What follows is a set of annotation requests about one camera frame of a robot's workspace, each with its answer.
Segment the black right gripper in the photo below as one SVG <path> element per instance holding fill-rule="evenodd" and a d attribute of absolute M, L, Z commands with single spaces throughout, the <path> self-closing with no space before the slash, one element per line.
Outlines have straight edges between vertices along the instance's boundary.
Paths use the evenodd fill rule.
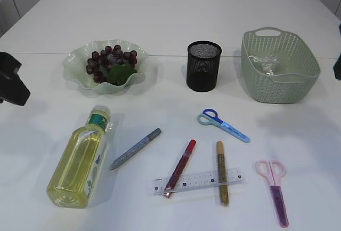
<path fill-rule="evenodd" d="M 333 71 L 335 75 L 335 79 L 341 80 L 341 55 L 338 57 L 336 63 L 333 66 Z"/>

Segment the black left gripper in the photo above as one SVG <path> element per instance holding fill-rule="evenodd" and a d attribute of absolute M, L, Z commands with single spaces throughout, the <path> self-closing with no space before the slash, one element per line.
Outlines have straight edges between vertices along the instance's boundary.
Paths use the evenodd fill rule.
<path fill-rule="evenodd" d="M 22 64 L 7 52 L 1 52 L 1 103 L 24 106 L 30 91 L 18 75 Z"/>

